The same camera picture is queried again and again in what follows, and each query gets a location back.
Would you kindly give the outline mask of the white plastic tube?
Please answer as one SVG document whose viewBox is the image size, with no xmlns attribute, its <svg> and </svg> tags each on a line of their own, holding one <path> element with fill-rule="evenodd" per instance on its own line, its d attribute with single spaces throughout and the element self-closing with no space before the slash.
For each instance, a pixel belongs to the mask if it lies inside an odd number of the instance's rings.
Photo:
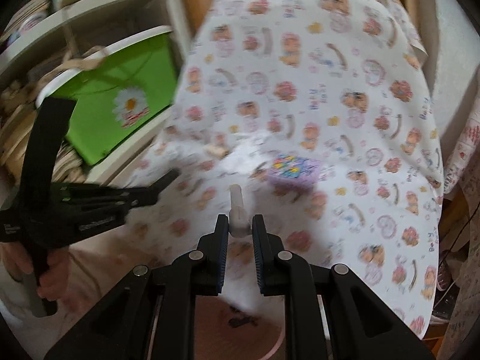
<svg viewBox="0 0 480 360">
<path fill-rule="evenodd" d="M 235 238 L 244 238 L 251 234 L 251 225 L 243 203 L 242 188 L 239 184 L 231 184 L 229 192 L 229 233 Z"/>
</svg>

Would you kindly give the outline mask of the pink trash basket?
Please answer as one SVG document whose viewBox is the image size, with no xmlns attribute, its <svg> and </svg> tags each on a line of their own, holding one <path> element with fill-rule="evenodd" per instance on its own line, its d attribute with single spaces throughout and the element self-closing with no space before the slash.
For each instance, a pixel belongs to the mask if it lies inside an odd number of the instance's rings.
<svg viewBox="0 0 480 360">
<path fill-rule="evenodd" d="M 246 314 L 218 297 L 197 297 L 194 318 L 195 359 L 270 359 L 284 331 Z"/>
</svg>

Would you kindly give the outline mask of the beige thread spool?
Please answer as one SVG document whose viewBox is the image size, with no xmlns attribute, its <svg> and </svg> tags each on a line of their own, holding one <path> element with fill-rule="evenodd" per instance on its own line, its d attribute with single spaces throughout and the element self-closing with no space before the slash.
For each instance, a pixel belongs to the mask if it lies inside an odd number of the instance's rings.
<svg viewBox="0 0 480 360">
<path fill-rule="evenodd" d="M 205 150 L 213 158 L 219 159 L 225 158 L 230 153 L 228 149 L 218 145 L 206 145 Z"/>
</svg>

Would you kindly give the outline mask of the crumpled white tissue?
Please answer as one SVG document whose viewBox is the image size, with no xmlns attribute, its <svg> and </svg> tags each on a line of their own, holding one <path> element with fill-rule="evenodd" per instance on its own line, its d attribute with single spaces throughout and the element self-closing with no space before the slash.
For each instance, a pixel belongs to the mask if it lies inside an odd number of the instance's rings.
<svg viewBox="0 0 480 360">
<path fill-rule="evenodd" d="M 270 161 L 270 157 L 251 145 L 239 145 L 219 162 L 220 170 L 231 176 L 250 176 Z"/>
</svg>

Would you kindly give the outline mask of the green plastic storage bin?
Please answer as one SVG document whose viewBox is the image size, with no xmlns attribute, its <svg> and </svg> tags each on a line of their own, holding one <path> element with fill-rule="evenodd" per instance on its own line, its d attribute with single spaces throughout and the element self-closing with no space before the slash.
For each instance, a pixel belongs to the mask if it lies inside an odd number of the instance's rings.
<svg viewBox="0 0 480 360">
<path fill-rule="evenodd" d="M 38 95 L 76 102 L 66 139 L 89 166 L 103 161 L 172 102 L 178 71 L 171 28 L 162 25 L 106 47 L 109 55 L 90 71 L 68 70 Z"/>
</svg>

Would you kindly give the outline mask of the purple patterned small box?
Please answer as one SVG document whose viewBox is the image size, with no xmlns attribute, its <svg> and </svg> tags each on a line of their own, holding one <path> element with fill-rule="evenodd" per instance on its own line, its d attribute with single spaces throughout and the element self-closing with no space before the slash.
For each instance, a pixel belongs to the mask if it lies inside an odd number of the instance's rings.
<svg viewBox="0 0 480 360">
<path fill-rule="evenodd" d="M 279 154 L 268 168 L 267 180 L 275 187 L 311 190 L 320 177 L 321 161 L 292 154 Z"/>
</svg>

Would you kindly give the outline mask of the white shelf unit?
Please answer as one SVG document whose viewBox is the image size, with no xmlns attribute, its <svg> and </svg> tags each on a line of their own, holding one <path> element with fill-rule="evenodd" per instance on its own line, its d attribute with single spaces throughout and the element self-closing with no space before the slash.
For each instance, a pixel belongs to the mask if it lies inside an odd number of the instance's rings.
<svg viewBox="0 0 480 360">
<path fill-rule="evenodd" d="M 49 97 L 76 101 L 65 180 L 118 184 L 164 126 L 190 30 L 182 0 L 57 0 L 24 9 L 23 34 L 1 53 L 1 164 L 20 174 L 32 122 Z"/>
</svg>

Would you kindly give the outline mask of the teddy bear print tablecloth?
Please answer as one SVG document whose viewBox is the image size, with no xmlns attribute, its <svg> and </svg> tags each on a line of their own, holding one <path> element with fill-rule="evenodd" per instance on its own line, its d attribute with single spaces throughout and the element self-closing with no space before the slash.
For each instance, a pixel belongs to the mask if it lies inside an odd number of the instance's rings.
<svg viewBox="0 0 480 360">
<path fill-rule="evenodd" d="M 240 185 L 287 250 L 348 265 L 418 336 L 434 305 L 443 170 L 422 62 L 399 0 L 213 0 L 172 114 L 131 176 L 181 176 L 126 238 L 169 263 L 210 233 Z M 251 175 L 220 170 L 206 145 L 270 157 Z M 275 187 L 278 155 L 322 163 L 311 190 Z"/>
</svg>

